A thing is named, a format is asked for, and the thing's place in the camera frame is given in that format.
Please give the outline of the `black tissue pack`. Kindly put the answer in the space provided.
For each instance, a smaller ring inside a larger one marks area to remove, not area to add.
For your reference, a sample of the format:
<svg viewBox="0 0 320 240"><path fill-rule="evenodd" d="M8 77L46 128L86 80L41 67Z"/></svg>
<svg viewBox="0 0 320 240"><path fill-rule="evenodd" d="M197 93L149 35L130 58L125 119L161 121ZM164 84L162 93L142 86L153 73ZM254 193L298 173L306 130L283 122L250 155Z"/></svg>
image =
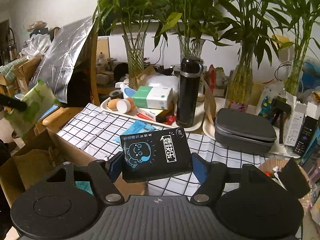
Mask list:
<svg viewBox="0 0 320 240"><path fill-rule="evenodd" d="M192 171L191 152L183 128L120 136L124 153L122 176L139 183Z"/></svg>

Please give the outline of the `white cylinder container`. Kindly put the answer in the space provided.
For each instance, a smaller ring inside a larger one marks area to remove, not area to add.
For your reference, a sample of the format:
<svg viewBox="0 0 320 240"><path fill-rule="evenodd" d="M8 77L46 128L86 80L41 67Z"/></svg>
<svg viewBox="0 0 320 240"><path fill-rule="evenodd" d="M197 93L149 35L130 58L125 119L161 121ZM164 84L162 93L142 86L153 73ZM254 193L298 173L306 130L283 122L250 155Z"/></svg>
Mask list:
<svg viewBox="0 0 320 240"><path fill-rule="evenodd" d="M133 98L120 99L116 104L117 111L120 113L128 113L135 108Z"/></svg>

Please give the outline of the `silver foil bag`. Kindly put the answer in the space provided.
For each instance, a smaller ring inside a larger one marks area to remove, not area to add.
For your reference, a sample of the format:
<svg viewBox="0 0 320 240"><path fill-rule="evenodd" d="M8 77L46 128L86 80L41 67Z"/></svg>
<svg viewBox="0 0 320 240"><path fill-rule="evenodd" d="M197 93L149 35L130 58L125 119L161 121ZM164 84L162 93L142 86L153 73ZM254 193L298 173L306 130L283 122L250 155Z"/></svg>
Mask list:
<svg viewBox="0 0 320 240"><path fill-rule="evenodd" d="M66 103L68 84L93 28L91 16L61 27L35 70L28 88L32 89L41 80L61 103Z"/></svg>

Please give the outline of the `green white tissue box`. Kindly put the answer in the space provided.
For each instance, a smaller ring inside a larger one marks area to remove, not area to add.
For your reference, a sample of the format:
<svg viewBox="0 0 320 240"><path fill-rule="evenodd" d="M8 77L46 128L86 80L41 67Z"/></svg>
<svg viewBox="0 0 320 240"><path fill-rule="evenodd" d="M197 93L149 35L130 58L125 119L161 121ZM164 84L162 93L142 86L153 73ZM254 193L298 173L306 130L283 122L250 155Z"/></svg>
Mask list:
<svg viewBox="0 0 320 240"><path fill-rule="evenodd" d="M168 87L140 86L132 97L139 108L169 109L173 98L173 90Z"/></svg>

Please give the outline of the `beige egg shaped sponge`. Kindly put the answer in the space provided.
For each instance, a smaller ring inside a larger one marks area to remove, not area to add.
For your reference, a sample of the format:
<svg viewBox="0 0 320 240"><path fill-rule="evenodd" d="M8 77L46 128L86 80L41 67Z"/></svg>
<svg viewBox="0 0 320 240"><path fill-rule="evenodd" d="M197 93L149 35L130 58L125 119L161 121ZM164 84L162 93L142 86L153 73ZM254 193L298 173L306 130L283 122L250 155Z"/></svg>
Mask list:
<svg viewBox="0 0 320 240"><path fill-rule="evenodd" d="M109 100L108 103L107 103L107 107L112 111L116 111L117 110L117 103L120 100L121 99L111 99L111 100Z"/></svg>

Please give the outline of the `glass vase bamboo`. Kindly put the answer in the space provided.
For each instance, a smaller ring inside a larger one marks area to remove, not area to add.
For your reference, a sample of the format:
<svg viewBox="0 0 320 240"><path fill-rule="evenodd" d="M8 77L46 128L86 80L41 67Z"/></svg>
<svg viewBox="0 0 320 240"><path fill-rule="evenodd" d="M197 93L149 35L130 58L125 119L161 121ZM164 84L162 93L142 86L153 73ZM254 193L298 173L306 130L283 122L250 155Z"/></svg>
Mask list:
<svg viewBox="0 0 320 240"><path fill-rule="evenodd" d="M264 57L269 63L273 55L292 46L292 42L281 42L274 33L287 20L275 12L271 5L276 0L214 0L221 11L216 23L221 33L219 45L225 41L238 43L238 63L231 75L225 107L246 111L253 88L253 61L260 65Z"/></svg>
<svg viewBox="0 0 320 240"><path fill-rule="evenodd" d="M215 0L157 0L155 46L158 46L160 37L167 40L169 32L178 38L180 58L201 57L205 42L202 35L211 37L213 44L220 46L217 25L223 16L214 3Z"/></svg>

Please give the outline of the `black phone box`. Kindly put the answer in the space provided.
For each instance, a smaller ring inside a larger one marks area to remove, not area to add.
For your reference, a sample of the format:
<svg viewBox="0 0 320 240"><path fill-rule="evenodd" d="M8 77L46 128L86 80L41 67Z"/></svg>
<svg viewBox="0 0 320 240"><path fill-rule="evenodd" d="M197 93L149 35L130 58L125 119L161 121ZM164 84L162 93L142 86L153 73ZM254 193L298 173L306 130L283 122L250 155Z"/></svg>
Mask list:
<svg viewBox="0 0 320 240"><path fill-rule="evenodd" d="M314 135L317 127L318 120L310 116L304 118L303 126L300 130L300 134L295 145L293 152L299 156L303 156L306 152L308 145Z"/></svg>

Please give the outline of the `white red flat box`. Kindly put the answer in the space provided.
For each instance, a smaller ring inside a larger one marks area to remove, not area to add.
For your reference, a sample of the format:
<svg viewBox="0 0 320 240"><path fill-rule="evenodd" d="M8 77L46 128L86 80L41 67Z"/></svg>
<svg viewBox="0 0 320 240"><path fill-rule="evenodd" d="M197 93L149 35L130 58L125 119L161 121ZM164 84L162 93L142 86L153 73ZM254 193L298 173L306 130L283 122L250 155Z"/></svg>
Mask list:
<svg viewBox="0 0 320 240"><path fill-rule="evenodd" d="M159 122L158 119L160 117L163 117L167 115L169 112L171 112L170 109L151 109L151 108L139 108L139 107L137 107L136 110L139 114L142 114L143 116L155 122Z"/></svg>

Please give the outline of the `white blue spray bottle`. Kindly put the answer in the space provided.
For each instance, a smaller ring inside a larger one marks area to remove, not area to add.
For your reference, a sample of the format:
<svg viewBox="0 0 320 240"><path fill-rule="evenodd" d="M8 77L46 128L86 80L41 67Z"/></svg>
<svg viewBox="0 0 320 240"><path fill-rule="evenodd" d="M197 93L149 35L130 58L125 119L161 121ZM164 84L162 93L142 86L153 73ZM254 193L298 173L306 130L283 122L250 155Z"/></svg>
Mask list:
<svg viewBox="0 0 320 240"><path fill-rule="evenodd" d="M117 82L115 84L116 88L119 88L123 93L123 98L131 98L136 94L136 90L129 87L128 83L125 82Z"/></svg>

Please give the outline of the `black tape roll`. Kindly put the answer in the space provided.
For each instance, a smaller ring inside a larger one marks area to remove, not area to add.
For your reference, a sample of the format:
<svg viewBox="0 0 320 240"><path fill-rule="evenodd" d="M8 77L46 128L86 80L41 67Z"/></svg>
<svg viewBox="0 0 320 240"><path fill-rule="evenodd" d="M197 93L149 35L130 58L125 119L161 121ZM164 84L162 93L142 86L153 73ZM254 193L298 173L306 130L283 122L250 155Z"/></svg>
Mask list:
<svg viewBox="0 0 320 240"><path fill-rule="evenodd" d="M109 97L111 100L113 99L123 99L123 92L120 89L113 90L109 93Z"/></svg>

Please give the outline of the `black thermos bottle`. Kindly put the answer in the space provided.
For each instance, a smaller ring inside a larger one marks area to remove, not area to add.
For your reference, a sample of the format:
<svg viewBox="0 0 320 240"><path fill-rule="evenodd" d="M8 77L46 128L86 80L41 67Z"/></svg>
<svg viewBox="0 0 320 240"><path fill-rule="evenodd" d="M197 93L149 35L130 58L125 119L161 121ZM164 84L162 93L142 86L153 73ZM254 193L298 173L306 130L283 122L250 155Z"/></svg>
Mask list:
<svg viewBox="0 0 320 240"><path fill-rule="evenodd" d="M202 72L201 59L191 56L182 59L176 114L177 126L189 128L193 125Z"/></svg>

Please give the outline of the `brown cardboard box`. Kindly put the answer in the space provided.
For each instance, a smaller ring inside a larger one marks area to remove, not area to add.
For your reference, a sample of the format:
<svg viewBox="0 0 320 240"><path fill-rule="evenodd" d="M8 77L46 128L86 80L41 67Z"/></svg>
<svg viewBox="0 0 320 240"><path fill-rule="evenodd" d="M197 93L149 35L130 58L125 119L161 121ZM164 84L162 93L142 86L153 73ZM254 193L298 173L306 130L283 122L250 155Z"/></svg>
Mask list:
<svg viewBox="0 0 320 240"><path fill-rule="evenodd" d="M48 181L49 184L64 183L67 172L60 165L65 161L70 161L75 166L86 166L93 160L93 157L49 130L29 141L13 156L1 144L1 207L10 209L19 196L49 176L54 169L57 169L57 174ZM50 209L59 206L63 211L84 209L93 212L103 208L99 199L76 186L64 186L50 193L40 203Z"/></svg>

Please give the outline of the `white serving tray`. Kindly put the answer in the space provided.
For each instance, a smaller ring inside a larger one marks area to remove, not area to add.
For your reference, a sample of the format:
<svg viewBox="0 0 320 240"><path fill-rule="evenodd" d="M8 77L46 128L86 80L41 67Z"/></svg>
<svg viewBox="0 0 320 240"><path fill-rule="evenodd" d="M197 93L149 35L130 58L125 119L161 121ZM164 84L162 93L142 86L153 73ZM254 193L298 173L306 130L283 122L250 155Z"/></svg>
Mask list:
<svg viewBox="0 0 320 240"><path fill-rule="evenodd" d="M111 101L111 99L107 98L100 105L100 107L108 113L148 122L156 126L162 126L166 128L178 127L176 124L176 120L175 118L173 118L173 115L172 115L174 113L173 110L161 111L160 109L147 109L147 108L136 107L127 113L121 113L116 108L110 109L108 107L109 101ZM189 128L184 128L184 130L186 132L195 132L196 130L200 129L202 127L204 114L205 114L204 102L197 102L193 125Z"/></svg>

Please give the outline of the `blue wipes packet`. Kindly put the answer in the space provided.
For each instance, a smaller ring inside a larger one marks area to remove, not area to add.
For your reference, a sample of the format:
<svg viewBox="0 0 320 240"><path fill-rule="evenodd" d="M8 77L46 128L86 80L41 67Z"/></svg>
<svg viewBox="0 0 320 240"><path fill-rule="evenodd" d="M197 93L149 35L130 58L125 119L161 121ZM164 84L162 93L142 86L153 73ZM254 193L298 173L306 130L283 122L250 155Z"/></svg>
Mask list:
<svg viewBox="0 0 320 240"><path fill-rule="evenodd" d="M125 130L122 133L122 135L152 132L155 130L156 129L153 126L151 126L150 124L136 120L127 130Z"/></svg>

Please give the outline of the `glass vase with bamboo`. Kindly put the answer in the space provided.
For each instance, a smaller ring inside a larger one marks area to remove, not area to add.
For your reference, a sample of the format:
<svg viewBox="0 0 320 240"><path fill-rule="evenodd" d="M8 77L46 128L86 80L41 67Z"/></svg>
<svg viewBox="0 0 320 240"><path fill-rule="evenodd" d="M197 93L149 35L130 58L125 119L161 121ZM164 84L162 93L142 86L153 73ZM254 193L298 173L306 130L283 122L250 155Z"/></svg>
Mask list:
<svg viewBox="0 0 320 240"><path fill-rule="evenodd" d="M155 20L157 0L98 0L93 21L97 32L111 34L121 29L129 68L129 85L138 89L138 75L144 71L147 29Z"/></svg>

